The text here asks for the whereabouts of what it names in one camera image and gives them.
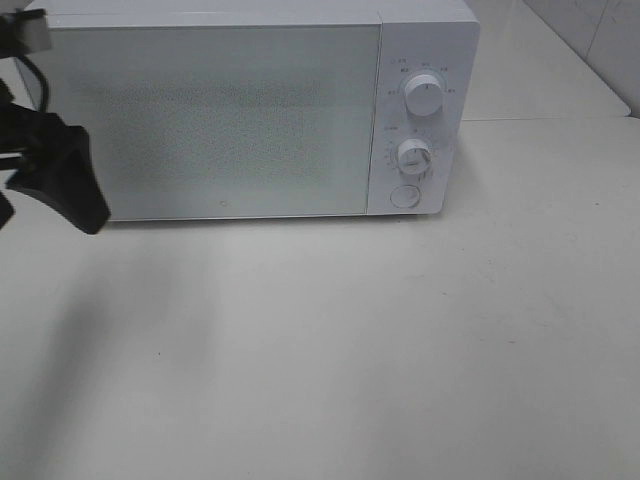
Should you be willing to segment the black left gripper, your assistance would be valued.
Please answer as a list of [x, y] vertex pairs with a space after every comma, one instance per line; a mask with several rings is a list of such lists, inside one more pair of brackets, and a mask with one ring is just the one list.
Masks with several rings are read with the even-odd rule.
[[[68, 126], [48, 111], [50, 87], [39, 79], [41, 100], [33, 110], [17, 105], [1, 81], [2, 170], [18, 170], [6, 182], [12, 191], [50, 207], [88, 235], [97, 234], [110, 218], [90, 155], [90, 138], [81, 126]], [[14, 208], [0, 193], [0, 228]]]

